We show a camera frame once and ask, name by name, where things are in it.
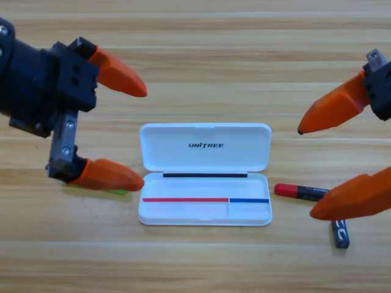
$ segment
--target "open case lid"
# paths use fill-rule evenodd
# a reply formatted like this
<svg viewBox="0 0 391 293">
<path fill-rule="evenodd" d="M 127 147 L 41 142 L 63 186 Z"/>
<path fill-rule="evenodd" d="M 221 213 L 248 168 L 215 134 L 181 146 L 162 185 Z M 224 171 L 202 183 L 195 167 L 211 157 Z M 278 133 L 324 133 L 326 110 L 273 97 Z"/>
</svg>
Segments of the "open case lid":
<svg viewBox="0 0 391 293">
<path fill-rule="evenodd" d="M 144 166 L 161 172 L 257 172 L 269 161 L 263 123 L 154 123 L 141 127 Z"/>
</svg>

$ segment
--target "metal screw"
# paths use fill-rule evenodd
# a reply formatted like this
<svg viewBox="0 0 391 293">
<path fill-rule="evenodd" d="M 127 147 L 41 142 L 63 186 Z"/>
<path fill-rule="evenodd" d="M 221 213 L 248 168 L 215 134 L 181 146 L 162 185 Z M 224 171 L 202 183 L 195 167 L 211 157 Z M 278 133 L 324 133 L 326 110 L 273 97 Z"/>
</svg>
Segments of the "metal screw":
<svg viewBox="0 0 391 293">
<path fill-rule="evenodd" d="M 375 59 L 378 55 L 376 53 L 372 53 L 369 55 L 369 59 Z"/>
<path fill-rule="evenodd" d="M 8 29 L 5 26 L 0 26 L 0 34 L 8 35 Z"/>
<path fill-rule="evenodd" d="M 71 150 L 67 147 L 62 149 L 62 153 L 66 156 L 69 156 L 71 154 Z"/>
<path fill-rule="evenodd" d="M 75 127 L 75 124 L 73 123 L 73 121 L 69 120 L 67 122 L 67 127 L 69 127 L 70 129 L 74 128 Z"/>
</svg>

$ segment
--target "red stripe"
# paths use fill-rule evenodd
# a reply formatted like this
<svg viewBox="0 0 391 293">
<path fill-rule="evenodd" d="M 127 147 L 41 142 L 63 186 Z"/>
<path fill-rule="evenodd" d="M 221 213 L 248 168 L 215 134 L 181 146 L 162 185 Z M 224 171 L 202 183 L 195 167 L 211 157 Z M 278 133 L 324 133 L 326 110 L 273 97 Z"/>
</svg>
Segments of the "red stripe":
<svg viewBox="0 0 391 293">
<path fill-rule="evenodd" d="M 174 203 L 174 202 L 215 202 L 215 203 L 227 203 L 228 198 L 143 198 L 145 202 L 155 203 Z"/>
</svg>

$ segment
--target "unitree logo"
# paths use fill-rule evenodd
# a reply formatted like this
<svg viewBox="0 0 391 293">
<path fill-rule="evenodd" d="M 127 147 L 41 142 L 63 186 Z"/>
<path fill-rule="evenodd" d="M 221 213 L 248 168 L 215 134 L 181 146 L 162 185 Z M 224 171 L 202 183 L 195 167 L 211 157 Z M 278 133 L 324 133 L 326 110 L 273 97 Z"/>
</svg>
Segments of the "unitree logo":
<svg viewBox="0 0 391 293">
<path fill-rule="evenodd" d="M 222 148 L 223 143 L 189 143 L 190 148 Z"/>
</svg>

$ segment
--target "white plastic case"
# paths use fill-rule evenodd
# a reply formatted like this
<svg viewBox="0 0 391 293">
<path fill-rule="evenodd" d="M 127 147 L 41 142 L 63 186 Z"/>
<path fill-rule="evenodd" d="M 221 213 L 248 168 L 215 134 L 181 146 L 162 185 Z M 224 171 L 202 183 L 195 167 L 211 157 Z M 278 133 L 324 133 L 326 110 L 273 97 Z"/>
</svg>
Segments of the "white plastic case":
<svg viewBox="0 0 391 293">
<path fill-rule="evenodd" d="M 272 220 L 267 178 L 271 129 L 262 123 L 143 125 L 146 225 L 263 226 Z"/>
</svg>

